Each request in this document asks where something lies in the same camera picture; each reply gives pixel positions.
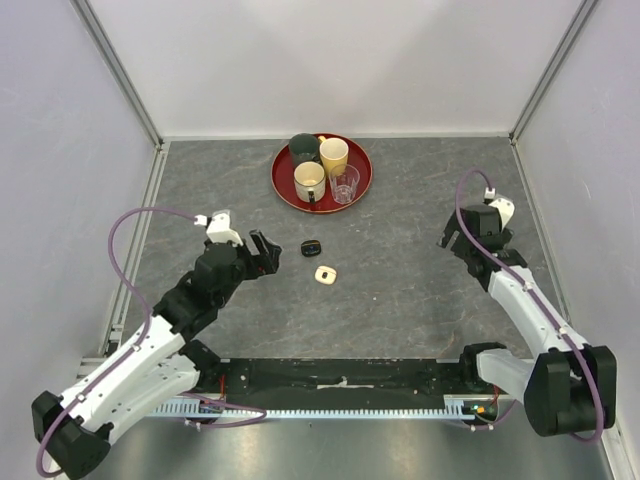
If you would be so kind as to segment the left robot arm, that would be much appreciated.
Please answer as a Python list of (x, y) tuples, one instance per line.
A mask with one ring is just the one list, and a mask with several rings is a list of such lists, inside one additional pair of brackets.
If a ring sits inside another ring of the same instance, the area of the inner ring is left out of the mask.
[(252, 253), (239, 234), (208, 231), (203, 253), (151, 309), (136, 332), (107, 360), (60, 394), (48, 390), (31, 404), (44, 478), (82, 479), (116, 441), (172, 397), (219, 382), (218, 357), (197, 340), (244, 281), (272, 275), (282, 249), (253, 230)]

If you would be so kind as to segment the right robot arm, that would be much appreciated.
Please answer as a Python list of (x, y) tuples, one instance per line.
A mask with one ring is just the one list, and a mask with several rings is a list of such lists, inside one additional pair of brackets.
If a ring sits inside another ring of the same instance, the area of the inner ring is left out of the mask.
[(504, 346), (468, 346), (470, 361), (458, 368), (459, 384), (473, 394), (495, 385), (524, 407), (542, 437), (567, 434), (596, 442), (615, 422), (615, 355), (606, 346), (590, 345), (562, 318), (524, 258), (509, 248), (511, 238), (499, 203), (493, 201), (456, 208), (438, 242), (465, 262), (534, 357), (526, 362)]

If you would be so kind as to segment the cream earbud charging case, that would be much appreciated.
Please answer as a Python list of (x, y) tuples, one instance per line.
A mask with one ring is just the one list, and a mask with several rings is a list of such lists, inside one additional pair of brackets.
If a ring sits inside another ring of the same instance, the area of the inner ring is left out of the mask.
[(337, 271), (328, 266), (319, 266), (314, 273), (314, 279), (323, 285), (332, 285), (337, 279)]

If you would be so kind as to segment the black earbud charging case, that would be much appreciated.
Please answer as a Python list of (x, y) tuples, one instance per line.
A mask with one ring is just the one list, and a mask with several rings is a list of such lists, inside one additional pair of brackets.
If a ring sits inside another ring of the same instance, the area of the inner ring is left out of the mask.
[(300, 245), (300, 251), (303, 257), (315, 257), (321, 254), (322, 246), (319, 240), (305, 240)]

